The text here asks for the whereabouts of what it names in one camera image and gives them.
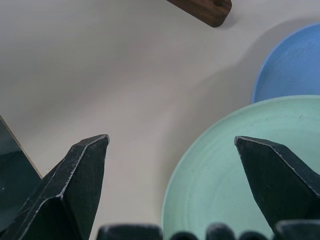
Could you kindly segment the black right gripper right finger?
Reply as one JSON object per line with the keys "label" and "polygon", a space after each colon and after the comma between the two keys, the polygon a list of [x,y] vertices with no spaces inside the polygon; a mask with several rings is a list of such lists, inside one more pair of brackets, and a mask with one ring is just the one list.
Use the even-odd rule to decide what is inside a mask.
{"label": "black right gripper right finger", "polygon": [[236,136],[234,145],[256,204],[269,226],[320,218],[320,175],[283,144]]}

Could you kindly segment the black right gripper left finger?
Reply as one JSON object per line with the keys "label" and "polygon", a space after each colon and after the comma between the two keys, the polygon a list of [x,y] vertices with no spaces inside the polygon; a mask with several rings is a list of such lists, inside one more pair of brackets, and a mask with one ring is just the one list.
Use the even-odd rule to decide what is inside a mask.
{"label": "black right gripper left finger", "polygon": [[101,198],[109,136],[74,144],[40,181],[2,240],[87,240]]}

